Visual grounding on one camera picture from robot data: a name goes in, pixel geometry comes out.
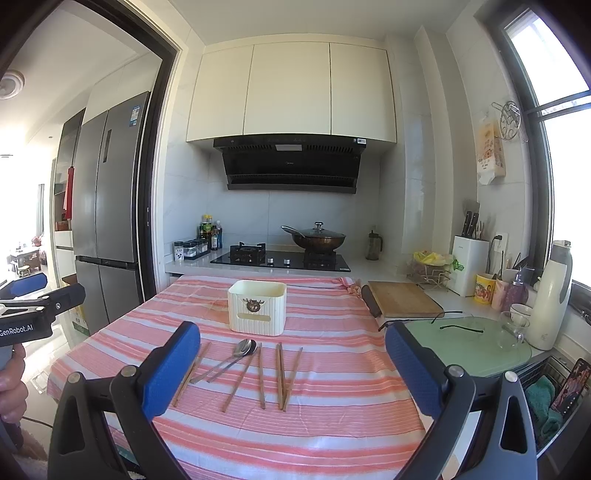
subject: window frame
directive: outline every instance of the window frame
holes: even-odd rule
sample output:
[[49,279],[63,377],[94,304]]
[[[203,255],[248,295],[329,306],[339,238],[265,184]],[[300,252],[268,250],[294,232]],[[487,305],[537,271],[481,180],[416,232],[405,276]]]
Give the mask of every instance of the window frame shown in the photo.
[[[591,96],[591,91],[588,90],[587,92],[568,95],[544,105],[537,105],[537,98],[525,67],[505,31],[509,24],[530,10],[548,25],[573,59],[587,85],[591,86],[591,61],[589,61],[591,50],[589,49],[588,39],[581,43],[583,48],[579,48],[573,35],[571,35],[571,33],[578,33],[577,39],[581,40],[580,34],[582,32],[579,30],[580,25],[577,24],[581,18],[575,21],[576,12],[569,10],[567,14],[562,15],[562,22],[560,22],[548,11],[545,5],[547,3],[548,0],[523,0],[518,3],[506,0],[497,5],[492,11],[484,8],[476,14],[477,20],[484,25],[499,50],[509,77],[514,84],[517,100],[522,109],[522,125],[528,137],[527,146],[531,167],[532,221],[529,256],[530,264],[536,270],[534,279],[541,275],[550,254],[554,217],[550,149],[543,122],[550,118],[591,108],[591,103],[586,103],[562,111],[540,115],[540,112],[545,108],[559,105],[574,98]],[[591,286],[573,280],[569,304],[591,325]]]

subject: table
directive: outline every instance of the table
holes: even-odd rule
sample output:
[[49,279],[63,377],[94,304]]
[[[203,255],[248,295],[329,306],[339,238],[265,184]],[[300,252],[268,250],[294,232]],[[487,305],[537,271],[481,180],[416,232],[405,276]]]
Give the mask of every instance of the table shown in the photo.
[[[139,365],[183,320],[197,323],[202,345],[211,342],[195,375],[205,372],[245,337],[229,329],[228,288],[236,280],[181,277],[56,361],[48,394],[59,398],[73,371],[86,378],[110,377],[126,364]],[[189,384],[177,407],[155,418],[154,426],[195,479],[396,477],[424,429],[385,351],[384,337],[351,280],[273,280],[288,285],[285,331],[279,337],[252,336],[263,344],[267,409],[260,408],[255,358],[227,413],[221,407],[243,362],[218,381]],[[304,348],[287,412],[277,404],[278,342],[288,378]],[[117,418],[106,418],[120,451],[128,450]]]
[[39,258],[39,247],[25,247],[20,252],[12,250],[10,252],[11,262],[16,265],[18,270],[23,265],[28,265],[31,270],[41,271],[41,260]]

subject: ceiling light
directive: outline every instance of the ceiling light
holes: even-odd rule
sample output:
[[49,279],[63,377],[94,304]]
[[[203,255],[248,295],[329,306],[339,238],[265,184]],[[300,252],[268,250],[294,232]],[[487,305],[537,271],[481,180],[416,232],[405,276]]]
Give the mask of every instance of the ceiling light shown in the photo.
[[7,71],[0,80],[0,100],[12,98],[21,93],[25,86],[25,77],[16,70]]

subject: stool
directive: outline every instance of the stool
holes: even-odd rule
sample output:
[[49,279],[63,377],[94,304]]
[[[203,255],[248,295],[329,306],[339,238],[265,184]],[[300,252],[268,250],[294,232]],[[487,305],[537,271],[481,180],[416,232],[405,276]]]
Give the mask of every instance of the stool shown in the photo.
[[28,265],[18,267],[17,275],[18,278],[23,278],[31,274],[31,268]]

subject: deer emblem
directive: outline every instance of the deer emblem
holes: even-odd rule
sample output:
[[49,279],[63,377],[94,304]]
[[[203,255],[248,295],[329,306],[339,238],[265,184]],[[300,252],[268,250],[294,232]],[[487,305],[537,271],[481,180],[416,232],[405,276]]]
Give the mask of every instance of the deer emblem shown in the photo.
[[265,303],[264,300],[247,300],[242,299],[244,303],[246,303],[246,308],[249,312],[256,313],[261,309],[261,305]]

